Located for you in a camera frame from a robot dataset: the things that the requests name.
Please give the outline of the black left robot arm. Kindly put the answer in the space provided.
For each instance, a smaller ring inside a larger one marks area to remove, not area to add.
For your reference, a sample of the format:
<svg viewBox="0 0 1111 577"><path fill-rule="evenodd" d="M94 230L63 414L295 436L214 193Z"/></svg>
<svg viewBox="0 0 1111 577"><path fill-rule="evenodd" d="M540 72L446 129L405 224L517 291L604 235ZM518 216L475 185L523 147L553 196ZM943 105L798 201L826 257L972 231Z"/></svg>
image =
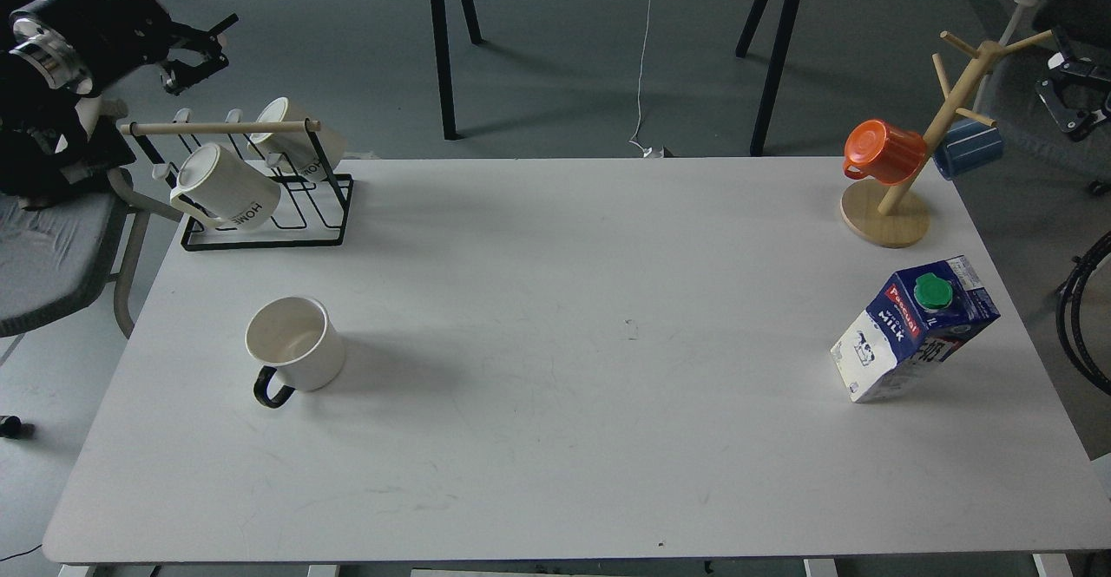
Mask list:
<svg viewBox="0 0 1111 577"><path fill-rule="evenodd" d="M104 91L156 64L170 94L227 66L222 32L158 0L3 0L3 193L43 209L102 188L136 161Z"/></svg>

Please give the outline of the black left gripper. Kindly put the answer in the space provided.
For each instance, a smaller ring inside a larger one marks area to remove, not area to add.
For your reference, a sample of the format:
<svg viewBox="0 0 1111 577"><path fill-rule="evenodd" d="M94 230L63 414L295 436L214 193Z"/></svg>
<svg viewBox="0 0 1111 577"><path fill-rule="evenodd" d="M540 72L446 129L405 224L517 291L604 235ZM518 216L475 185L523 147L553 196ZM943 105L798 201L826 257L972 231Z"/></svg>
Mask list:
<svg viewBox="0 0 1111 577"><path fill-rule="evenodd" d="M161 62L162 87L182 92L230 64L227 16L210 29L172 21L156 0L36 0L10 14L10 53L43 77L49 89L101 92L144 64ZM187 64L166 59L170 49L200 54Z"/></svg>

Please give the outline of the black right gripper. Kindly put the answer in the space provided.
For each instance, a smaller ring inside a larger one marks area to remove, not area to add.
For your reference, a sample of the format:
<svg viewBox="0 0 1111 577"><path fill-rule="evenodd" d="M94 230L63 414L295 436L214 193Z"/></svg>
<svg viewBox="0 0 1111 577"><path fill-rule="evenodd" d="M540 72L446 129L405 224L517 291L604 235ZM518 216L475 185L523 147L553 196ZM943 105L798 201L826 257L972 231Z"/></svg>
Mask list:
<svg viewBox="0 0 1111 577"><path fill-rule="evenodd" d="M1108 115L1108 67L1095 64L1085 56L1055 51L1048 61L1049 78L1035 84L1041 102L1050 112L1061 133L1072 142L1083 141ZM1067 90L1082 88L1099 99L1098 108L1071 108L1065 103Z"/></svg>

